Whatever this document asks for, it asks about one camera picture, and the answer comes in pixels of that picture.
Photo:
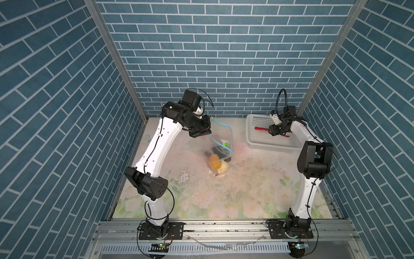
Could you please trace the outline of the red toy chili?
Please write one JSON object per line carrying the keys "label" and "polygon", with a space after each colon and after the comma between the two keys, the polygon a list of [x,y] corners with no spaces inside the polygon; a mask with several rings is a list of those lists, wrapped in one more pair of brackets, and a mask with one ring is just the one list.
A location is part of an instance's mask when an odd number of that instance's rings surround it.
{"label": "red toy chili", "polygon": [[254,129],[257,130],[257,131],[267,131],[268,133],[270,133],[268,128],[255,127]]}

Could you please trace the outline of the dark purple toy eggplant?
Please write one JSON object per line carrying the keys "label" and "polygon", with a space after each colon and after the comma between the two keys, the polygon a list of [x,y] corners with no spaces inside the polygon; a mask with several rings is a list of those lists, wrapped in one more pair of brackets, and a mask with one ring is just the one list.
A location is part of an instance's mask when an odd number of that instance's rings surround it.
{"label": "dark purple toy eggplant", "polygon": [[216,147],[221,151],[221,152],[231,152],[231,149],[228,147],[228,143],[222,142],[222,141],[215,141],[216,143]]}

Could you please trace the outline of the clear zip top bag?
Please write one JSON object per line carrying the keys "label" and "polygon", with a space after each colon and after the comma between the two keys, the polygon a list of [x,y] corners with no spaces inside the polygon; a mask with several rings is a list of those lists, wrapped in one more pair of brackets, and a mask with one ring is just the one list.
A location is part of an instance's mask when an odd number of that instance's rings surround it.
{"label": "clear zip top bag", "polygon": [[210,119],[211,133],[207,137],[204,155],[214,176],[225,174],[230,168],[234,152],[234,132],[230,125]]}

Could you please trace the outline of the yellow toy fruit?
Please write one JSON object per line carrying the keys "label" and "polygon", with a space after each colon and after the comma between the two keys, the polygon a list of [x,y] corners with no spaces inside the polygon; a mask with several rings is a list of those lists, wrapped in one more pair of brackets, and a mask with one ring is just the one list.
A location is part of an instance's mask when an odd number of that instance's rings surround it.
{"label": "yellow toy fruit", "polygon": [[212,154],[209,156],[209,164],[213,169],[218,170],[221,168],[221,160],[217,154]]}

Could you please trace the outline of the cream toy bun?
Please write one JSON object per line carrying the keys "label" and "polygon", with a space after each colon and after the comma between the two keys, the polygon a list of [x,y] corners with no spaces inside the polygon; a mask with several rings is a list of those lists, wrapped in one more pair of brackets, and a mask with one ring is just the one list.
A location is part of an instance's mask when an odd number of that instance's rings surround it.
{"label": "cream toy bun", "polygon": [[229,165],[226,161],[221,161],[220,167],[217,169],[217,174],[224,174],[229,169]]}

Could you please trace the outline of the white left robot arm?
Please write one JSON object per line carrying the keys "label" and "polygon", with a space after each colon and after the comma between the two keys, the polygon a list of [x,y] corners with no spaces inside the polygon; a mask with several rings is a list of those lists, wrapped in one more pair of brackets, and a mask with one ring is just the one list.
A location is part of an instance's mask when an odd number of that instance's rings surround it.
{"label": "white left robot arm", "polygon": [[145,201],[149,223],[155,227],[161,227],[169,217],[162,198],[168,189],[168,181],[161,177],[163,162],[180,132],[188,132],[191,138],[211,134],[210,119],[204,110],[203,99],[166,103],[146,151],[133,167],[125,170],[126,178]]}

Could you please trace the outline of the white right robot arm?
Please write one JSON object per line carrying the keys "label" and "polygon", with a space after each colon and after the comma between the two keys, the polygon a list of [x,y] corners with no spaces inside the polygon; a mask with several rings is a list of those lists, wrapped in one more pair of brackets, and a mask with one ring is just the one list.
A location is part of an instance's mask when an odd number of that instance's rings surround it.
{"label": "white right robot arm", "polygon": [[301,179],[294,206],[289,209],[284,221],[273,219],[265,224],[272,238],[294,239],[302,235],[312,238],[313,201],[322,180],[332,171],[334,147],[317,137],[302,120],[288,118],[270,126],[269,132],[273,136],[293,133],[303,146],[296,163]]}

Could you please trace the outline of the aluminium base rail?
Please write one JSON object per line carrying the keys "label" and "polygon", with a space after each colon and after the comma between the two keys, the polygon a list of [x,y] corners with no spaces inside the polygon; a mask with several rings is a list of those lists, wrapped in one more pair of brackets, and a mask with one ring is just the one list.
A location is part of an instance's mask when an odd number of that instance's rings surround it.
{"label": "aluminium base rail", "polygon": [[366,259],[349,220],[315,220],[310,232],[288,237],[278,220],[171,220],[152,237],[143,220],[102,221],[88,259]]}

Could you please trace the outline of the aluminium right corner post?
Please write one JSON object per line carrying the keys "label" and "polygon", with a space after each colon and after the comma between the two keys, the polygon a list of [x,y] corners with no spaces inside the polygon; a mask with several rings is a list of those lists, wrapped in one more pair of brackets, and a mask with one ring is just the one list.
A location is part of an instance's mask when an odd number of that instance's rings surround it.
{"label": "aluminium right corner post", "polygon": [[367,0],[357,0],[354,2],[352,8],[349,11],[349,14],[340,28],[336,39],[334,40],[333,44],[331,45],[327,56],[323,60],[319,71],[315,74],[314,80],[310,84],[308,91],[304,95],[303,101],[299,105],[297,109],[298,115],[303,115],[305,109],[309,102],[311,101],[313,95],[316,93],[322,79],[324,78],[325,74],[327,73],[330,65],[332,64],[333,60],[335,59],[336,55],[338,54],[340,48],[342,47],[343,43],[345,42],[348,34],[350,33],[353,25],[355,24],[356,20],[360,16],[363,8],[367,4]]}

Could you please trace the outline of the aluminium corner post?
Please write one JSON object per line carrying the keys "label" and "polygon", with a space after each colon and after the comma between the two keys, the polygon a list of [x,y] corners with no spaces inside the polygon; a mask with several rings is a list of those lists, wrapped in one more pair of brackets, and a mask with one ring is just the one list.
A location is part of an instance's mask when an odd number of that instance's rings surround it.
{"label": "aluminium corner post", "polygon": [[357,0],[354,2],[352,8],[349,11],[349,14],[340,28],[336,39],[334,40],[333,44],[331,45],[327,56],[323,60],[319,71],[315,74],[314,80],[310,84],[308,91],[304,95],[303,101],[299,105],[297,109],[298,115],[303,115],[305,109],[309,102],[311,101],[313,95],[316,93],[322,79],[324,78],[325,74],[327,73],[330,65],[332,64],[333,60],[335,59],[336,55],[338,54],[340,48],[342,47],[343,43],[345,42],[348,34],[350,33],[353,25],[355,24],[356,20],[360,16],[363,8],[367,4],[367,0]]}
{"label": "aluminium corner post", "polygon": [[137,95],[137,92],[134,88],[134,85],[130,79],[130,76],[126,70],[126,67],[122,61],[122,58],[120,57],[120,54],[116,48],[116,45],[113,41],[113,38],[111,36],[111,33],[109,32],[109,29],[104,21],[104,18],[100,12],[100,9],[98,7],[98,4],[96,1],[93,0],[85,0],[85,5],[102,37],[103,42],[105,43],[105,46],[107,47],[114,64],[122,77],[123,82],[126,85],[126,88],[128,90],[128,93],[130,94],[135,107],[137,108],[143,122],[146,124],[148,121],[148,116],[139,100],[139,97]]}

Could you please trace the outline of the aluminium left corner post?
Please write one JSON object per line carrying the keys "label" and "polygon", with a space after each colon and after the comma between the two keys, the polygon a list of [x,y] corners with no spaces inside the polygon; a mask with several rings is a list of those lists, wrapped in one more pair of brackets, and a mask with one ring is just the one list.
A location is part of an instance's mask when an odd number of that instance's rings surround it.
{"label": "aluminium left corner post", "polygon": [[139,97],[137,95],[137,92],[134,88],[134,85],[130,79],[130,76],[126,70],[126,67],[122,61],[122,58],[120,57],[120,54],[116,48],[116,45],[113,41],[113,38],[111,36],[111,33],[109,32],[109,29],[104,21],[104,18],[100,12],[100,9],[98,7],[98,4],[96,1],[93,0],[85,0],[85,5],[102,37],[103,42],[105,43],[105,46],[107,47],[114,64],[122,77],[123,82],[126,85],[126,88],[128,90],[128,93],[130,94],[135,107],[137,108],[143,122],[146,124],[148,121],[148,116],[139,100]]}

